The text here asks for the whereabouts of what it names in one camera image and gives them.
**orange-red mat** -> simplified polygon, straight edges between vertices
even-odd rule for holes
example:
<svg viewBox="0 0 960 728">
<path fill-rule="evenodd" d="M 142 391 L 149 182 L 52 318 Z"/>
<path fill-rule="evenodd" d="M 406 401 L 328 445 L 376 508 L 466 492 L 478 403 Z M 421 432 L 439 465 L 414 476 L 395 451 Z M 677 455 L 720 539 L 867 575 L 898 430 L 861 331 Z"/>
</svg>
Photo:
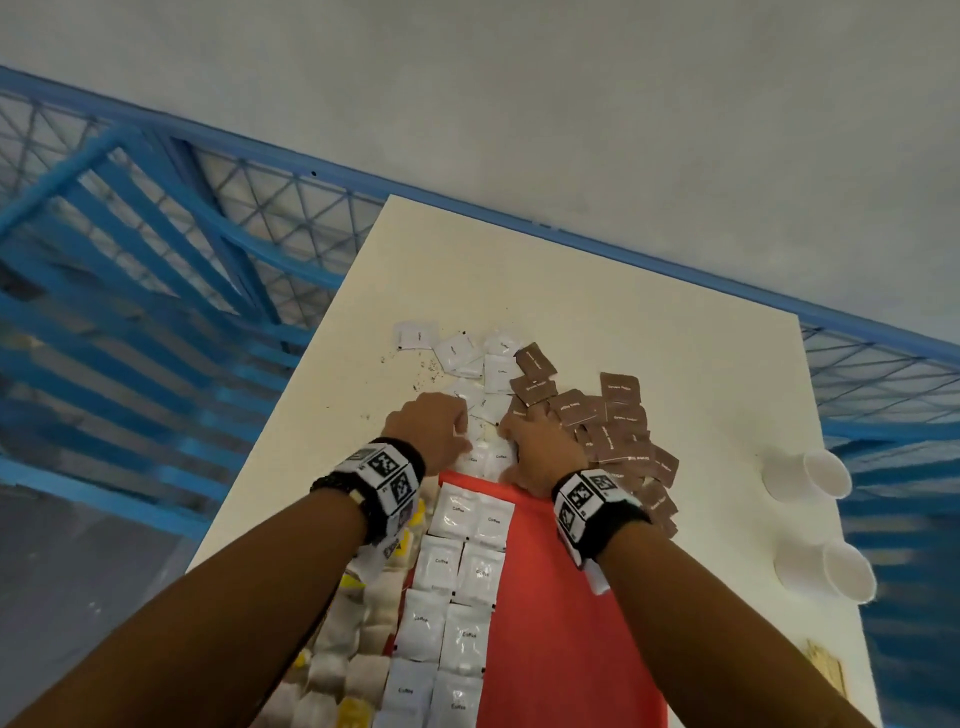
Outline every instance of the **orange-red mat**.
<svg viewBox="0 0 960 728">
<path fill-rule="evenodd" d="M 557 537 L 550 503 L 459 473 L 440 481 L 516 504 L 478 728 L 666 728 L 666 703 L 613 595 L 590 591 Z"/>
</svg>

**hand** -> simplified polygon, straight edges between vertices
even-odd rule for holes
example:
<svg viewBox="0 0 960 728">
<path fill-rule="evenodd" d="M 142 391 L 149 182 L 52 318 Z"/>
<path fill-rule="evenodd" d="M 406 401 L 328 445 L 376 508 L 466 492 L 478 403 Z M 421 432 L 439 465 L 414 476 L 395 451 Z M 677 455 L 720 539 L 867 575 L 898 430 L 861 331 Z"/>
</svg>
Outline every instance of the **hand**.
<svg viewBox="0 0 960 728">
<path fill-rule="evenodd" d="M 531 407 L 526 419 L 507 415 L 500 423 L 500 436 L 516 442 L 518 460 L 500 481 L 514 483 L 533 496 L 551 497 L 564 475 L 589 466 L 583 448 L 539 407 Z"/>
<path fill-rule="evenodd" d="M 467 403 L 459 397 L 429 392 L 387 415 L 382 436 L 414 446 L 423 458 L 426 474 L 436 475 L 464 452 L 470 452 L 470 441 L 457 436 L 465 432 Z"/>
</svg>

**forearm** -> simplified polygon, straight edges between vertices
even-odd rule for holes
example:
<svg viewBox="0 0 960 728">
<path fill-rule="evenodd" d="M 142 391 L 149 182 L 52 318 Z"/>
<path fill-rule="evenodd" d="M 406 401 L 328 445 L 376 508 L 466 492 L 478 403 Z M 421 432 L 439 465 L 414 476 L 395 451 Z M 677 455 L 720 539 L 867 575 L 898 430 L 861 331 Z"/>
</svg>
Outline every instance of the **forearm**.
<svg viewBox="0 0 960 728">
<path fill-rule="evenodd" d="M 11 728 L 233 726 L 251 718 L 366 528 L 343 493 L 302 498 L 158 595 Z"/>
<path fill-rule="evenodd" d="M 870 726 L 773 625 L 653 526 L 624 526 L 597 561 L 686 728 Z"/>
</svg>

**white paper cup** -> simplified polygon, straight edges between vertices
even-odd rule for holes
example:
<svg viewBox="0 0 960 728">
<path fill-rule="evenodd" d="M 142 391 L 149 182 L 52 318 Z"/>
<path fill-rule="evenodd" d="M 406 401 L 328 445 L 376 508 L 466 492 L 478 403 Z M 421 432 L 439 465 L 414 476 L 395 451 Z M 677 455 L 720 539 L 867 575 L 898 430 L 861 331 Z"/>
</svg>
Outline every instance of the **white paper cup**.
<svg viewBox="0 0 960 728">
<path fill-rule="evenodd" d="M 867 557 L 839 539 L 825 544 L 783 544 L 774 569 L 791 592 L 866 604 L 876 597 L 876 576 Z"/>
<path fill-rule="evenodd" d="M 847 466 L 824 449 L 768 458 L 763 463 L 763 485 L 783 502 L 818 495 L 839 499 L 847 497 L 853 488 Z"/>
</svg>

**wristband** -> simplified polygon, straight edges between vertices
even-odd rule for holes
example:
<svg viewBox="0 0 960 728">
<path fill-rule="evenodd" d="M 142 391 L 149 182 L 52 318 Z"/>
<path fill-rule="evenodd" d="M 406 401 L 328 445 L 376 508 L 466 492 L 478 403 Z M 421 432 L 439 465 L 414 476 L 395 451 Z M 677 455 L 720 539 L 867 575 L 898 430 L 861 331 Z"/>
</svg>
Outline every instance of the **wristband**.
<svg viewBox="0 0 960 728">
<path fill-rule="evenodd" d="M 378 438 L 360 448 L 310 487 L 346 493 L 367 520 L 364 544 L 392 538 L 410 520 L 426 468 L 411 445 Z"/>
<path fill-rule="evenodd" d="M 602 470 L 579 471 L 554 488 L 553 513 L 561 541 L 578 569 L 595 559 L 626 523 L 650 517 L 640 501 Z"/>
</svg>

